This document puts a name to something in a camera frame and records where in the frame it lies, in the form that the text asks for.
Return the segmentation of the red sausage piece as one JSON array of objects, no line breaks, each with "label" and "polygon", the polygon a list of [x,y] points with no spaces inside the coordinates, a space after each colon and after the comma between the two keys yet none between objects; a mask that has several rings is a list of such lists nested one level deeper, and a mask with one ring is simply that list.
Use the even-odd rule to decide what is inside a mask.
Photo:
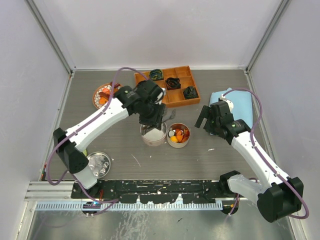
[{"label": "red sausage piece", "polygon": [[190,131],[188,129],[183,130],[182,143],[186,142],[190,136]]}]

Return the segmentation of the tall pink lunch tin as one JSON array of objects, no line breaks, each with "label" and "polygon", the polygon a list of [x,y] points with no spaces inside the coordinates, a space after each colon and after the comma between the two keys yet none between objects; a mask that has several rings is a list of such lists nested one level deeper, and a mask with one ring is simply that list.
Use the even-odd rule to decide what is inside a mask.
[{"label": "tall pink lunch tin", "polygon": [[157,128],[146,129],[146,125],[140,126],[140,134],[143,142],[151,147],[157,147],[166,140],[167,124],[162,123],[161,130]]}]

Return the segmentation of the white radish slice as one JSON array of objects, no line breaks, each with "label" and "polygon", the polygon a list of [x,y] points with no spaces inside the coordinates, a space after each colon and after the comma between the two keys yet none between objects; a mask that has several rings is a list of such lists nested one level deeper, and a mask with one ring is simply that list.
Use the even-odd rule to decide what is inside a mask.
[{"label": "white radish slice", "polygon": [[171,137],[173,137],[173,136],[175,136],[176,135],[176,133],[175,133],[175,131],[174,130],[170,130],[169,132],[168,132],[168,136],[171,138]]}]

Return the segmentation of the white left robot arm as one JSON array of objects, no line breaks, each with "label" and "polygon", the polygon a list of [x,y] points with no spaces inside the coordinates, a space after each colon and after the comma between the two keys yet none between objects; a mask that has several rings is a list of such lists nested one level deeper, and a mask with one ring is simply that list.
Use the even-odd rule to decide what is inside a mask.
[{"label": "white left robot arm", "polygon": [[99,195],[100,185],[83,151],[107,129],[133,114],[139,115],[141,125],[160,130],[166,108],[162,102],[165,95],[166,90],[152,80],[141,81],[135,88],[123,86],[82,122],[67,130],[54,131],[54,151],[88,198]]}]

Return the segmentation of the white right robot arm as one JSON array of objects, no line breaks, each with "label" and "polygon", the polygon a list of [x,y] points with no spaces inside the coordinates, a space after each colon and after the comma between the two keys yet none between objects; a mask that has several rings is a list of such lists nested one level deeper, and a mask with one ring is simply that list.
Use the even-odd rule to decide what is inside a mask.
[{"label": "white right robot arm", "polygon": [[239,194],[256,204],[262,217],[273,223],[284,217],[294,217],[303,205],[304,184],[291,178],[259,145],[249,126],[235,120],[228,101],[220,100],[202,107],[194,125],[227,141],[245,159],[259,182],[233,170],[220,176],[219,191],[225,197]]}]

